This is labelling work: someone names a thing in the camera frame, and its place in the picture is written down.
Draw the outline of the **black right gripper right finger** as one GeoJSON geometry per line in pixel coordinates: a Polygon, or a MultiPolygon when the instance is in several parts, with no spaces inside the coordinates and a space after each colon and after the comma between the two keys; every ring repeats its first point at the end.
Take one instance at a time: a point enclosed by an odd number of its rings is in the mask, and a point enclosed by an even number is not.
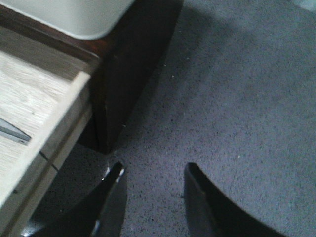
{"type": "Polygon", "coordinates": [[[283,237],[222,193],[196,163],[184,169],[185,212],[192,237],[283,237]]]}

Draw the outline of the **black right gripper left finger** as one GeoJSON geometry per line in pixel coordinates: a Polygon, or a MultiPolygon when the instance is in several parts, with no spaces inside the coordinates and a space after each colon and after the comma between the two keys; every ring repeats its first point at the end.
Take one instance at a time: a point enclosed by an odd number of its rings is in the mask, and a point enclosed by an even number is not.
{"type": "Polygon", "coordinates": [[[127,202],[125,168],[117,162],[101,182],[57,220],[22,237],[119,237],[127,202]]]}

